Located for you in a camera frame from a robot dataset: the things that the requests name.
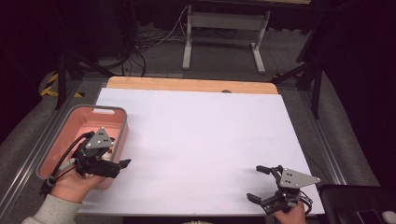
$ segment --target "phone screen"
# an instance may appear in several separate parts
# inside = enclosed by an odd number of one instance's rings
[[[358,212],[362,224],[381,224],[378,215],[374,210]]]

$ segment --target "gray sleeve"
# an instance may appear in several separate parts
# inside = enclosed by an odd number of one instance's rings
[[[48,195],[38,212],[22,224],[71,224],[81,203],[70,203]]]

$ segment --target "gray floor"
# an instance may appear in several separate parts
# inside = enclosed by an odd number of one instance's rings
[[[184,42],[164,42],[142,53],[147,61],[146,76],[269,81],[272,75],[285,73],[299,65],[295,59],[307,35],[301,35],[297,31],[270,30],[265,34],[261,47],[261,55],[267,72],[265,75],[259,75],[248,47],[255,37],[254,32],[239,31],[233,39],[226,40],[213,32],[200,32],[193,37],[189,71],[181,69]],[[124,69],[128,69],[125,74],[129,75],[130,71],[132,71],[132,76],[141,73],[141,68],[135,63],[133,65],[131,68],[128,61],[125,63]],[[121,74],[119,67],[112,71]],[[310,92],[298,92],[292,87],[293,82],[295,82],[295,77],[286,80],[278,86],[278,89],[283,96],[312,174],[322,179],[321,184],[337,183],[337,179],[332,175],[332,167],[325,160],[326,148],[330,148],[344,177],[343,181],[351,185],[377,186],[378,182],[361,152],[344,108],[329,79],[324,77],[322,80],[319,120],[312,119],[310,111],[305,106],[305,98],[309,97]],[[105,77],[96,74],[85,76],[78,87],[78,91],[84,92],[85,97],[73,98],[65,110],[73,105],[94,104],[99,90],[105,83]],[[36,145],[37,139],[46,130],[50,117],[57,113],[54,112],[56,100],[51,96],[43,97],[42,102],[26,116],[0,146],[0,152],[3,153],[3,157],[0,158],[3,182],[0,186],[0,195],[2,197],[9,197],[10,192],[7,190],[13,180],[20,169],[26,167],[27,158],[31,159],[30,155],[35,154],[33,150],[39,148]],[[325,136],[324,140],[320,138],[322,134]],[[17,195],[20,193],[18,199],[14,197],[17,201],[5,223],[21,223],[25,217],[33,215],[43,202],[42,197],[38,195],[42,180],[37,178],[35,172],[27,174],[25,179],[27,182],[22,191],[17,192]],[[120,217],[78,216],[76,221],[77,223],[122,223]]]

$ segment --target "white tabletop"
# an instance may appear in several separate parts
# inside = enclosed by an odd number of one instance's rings
[[[124,108],[132,159],[80,213],[113,216],[262,216],[248,201],[276,188],[257,165],[310,175],[280,95],[102,89],[98,105]],[[315,186],[302,188],[323,214]]]

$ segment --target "table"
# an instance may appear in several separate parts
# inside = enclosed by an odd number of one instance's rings
[[[310,0],[272,0],[267,2],[308,5],[310,3]],[[258,35],[256,42],[251,43],[251,49],[253,52],[254,60],[257,65],[258,72],[260,74],[264,74],[265,68],[262,63],[262,56],[260,55],[259,50],[262,44],[262,38],[264,36],[265,29],[267,27],[268,21],[270,20],[270,15],[271,15],[271,11],[268,9],[263,13],[263,15],[257,16],[257,15],[234,15],[234,14],[225,14],[225,13],[196,12],[192,10],[192,6],[188,6],[187,33],[186,33],[187,36],[186,36],[186,46],[184,48],[182,68],[184,70],[190,69],[191,48],[192,48],[192,40],[191,40],[192,27],[253,30],[253,31],[258,31]]]
[[[233,93],[212,92],[225,88]],[[255,88],[270,94],[236,93]],[[130,131],[121,158],[132,161],[109,189],[92,190],[80,213],[263,216],[246,194],[268,198],[276,184],[256,165],[282,164],[310,174],[272,84],[113,77],[97,104],[127,111]],[[314,201],[312,214],[322,214],[315,186],[303,191]]]

